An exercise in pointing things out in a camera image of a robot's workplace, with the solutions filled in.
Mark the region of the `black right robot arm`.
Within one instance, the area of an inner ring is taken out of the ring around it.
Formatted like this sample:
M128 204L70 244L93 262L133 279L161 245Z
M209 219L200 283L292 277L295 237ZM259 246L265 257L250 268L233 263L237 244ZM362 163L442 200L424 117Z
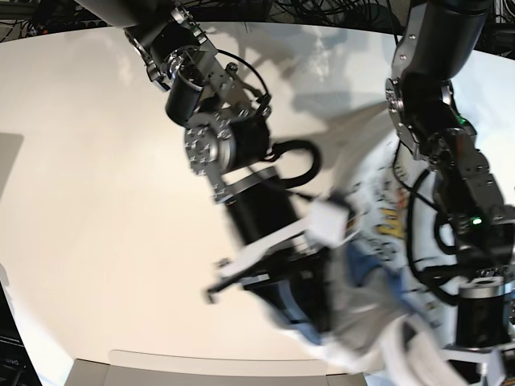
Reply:
M181 2L86 1L84 8L125 32L149 80L168 95L165 110L184 130L190 167L208 180L236 231L241 254L220 264L208 300L240 284L281 326L320 343L332 327L329 251L345 235L349 208L319 203L336 223L335 238L298 216L290 198L320 172L319 149L303 140L270 140L268 88L239 77L241 58L220 64L217 48Z

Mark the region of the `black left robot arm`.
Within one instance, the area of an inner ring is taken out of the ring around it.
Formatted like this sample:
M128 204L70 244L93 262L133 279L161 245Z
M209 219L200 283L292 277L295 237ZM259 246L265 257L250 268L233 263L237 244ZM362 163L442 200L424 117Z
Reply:
M414 278L457 309L448 359L424 360L422 376L449 384L514 382L510 312L514 289L514 209L505 203L476 131L459 113L452 78L471 55L488 17L487 1L413 1L386 81L399 140L427 164L409 189L406 257ZM414 206L435 175L433 235L453 265L414 261Z

